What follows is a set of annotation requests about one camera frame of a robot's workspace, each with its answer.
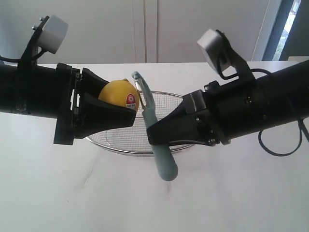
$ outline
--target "table surface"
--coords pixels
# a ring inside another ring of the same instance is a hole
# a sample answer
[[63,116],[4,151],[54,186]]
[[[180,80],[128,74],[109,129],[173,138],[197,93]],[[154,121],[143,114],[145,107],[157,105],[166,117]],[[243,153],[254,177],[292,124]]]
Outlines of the table surface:
[[[249,65],[273,72],[295,63]],[[72,66],[109,81],[139,71],[152,90],[180,95],[226,82],[206,63]],[[54,145],[55,119],[1,113],[0,121],[0,231],[309,231],[306,141],[284,158],[264,152],[256,133],[226,146],[195,145],[175,156],[179,175],[168,183],[153,158],[115,154],[86,139]],[[297,124],[263,138],[274,151],[291,151]]]

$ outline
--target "wire mesh basket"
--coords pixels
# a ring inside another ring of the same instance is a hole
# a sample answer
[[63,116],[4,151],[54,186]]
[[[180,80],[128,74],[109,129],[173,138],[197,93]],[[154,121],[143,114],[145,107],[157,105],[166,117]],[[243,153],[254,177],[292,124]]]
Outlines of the wire mesh basket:
[[[182,101],[180,95],[152,91],[155,101],[155,113],[158,120],[166,117]],[[142,108],[136,114],[132,127],[106,130],[87,137],[92,143],[101,146],[109,151],[129,156],[153,156],[151,146],[148,142],[146,127],[142,116]],[[179,151],[192,145],[171,146],[170,150]]]

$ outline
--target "yellow lemon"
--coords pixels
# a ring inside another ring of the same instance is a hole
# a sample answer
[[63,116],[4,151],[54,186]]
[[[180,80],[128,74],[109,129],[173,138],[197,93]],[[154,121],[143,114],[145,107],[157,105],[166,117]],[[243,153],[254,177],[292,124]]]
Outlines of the yellow lemon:
[[133,109],[136,112],[140,104],[137,90],[127,79],[109,82],[101,90],[98,99],[113,105]]

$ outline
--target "light blue handle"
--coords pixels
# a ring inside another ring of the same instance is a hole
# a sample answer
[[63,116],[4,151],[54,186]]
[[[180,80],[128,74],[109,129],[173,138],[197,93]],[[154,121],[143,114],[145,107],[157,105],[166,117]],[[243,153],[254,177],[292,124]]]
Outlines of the light blue handle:
[[[154,108],[144,108],[143,118],[146,128],[152,126],[158,120]],[[178,167],[168,145],[151,145],[156,167],[160,177],[165,181],[171,181],[178,175]]]

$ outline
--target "red sticker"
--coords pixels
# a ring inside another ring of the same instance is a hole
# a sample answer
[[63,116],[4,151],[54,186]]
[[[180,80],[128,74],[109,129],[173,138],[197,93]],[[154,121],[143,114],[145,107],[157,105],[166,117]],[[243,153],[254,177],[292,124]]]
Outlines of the red sticker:
[[136,100],[132,93],[129,93],[126,97],[126,107],[130,109],[135,109]]

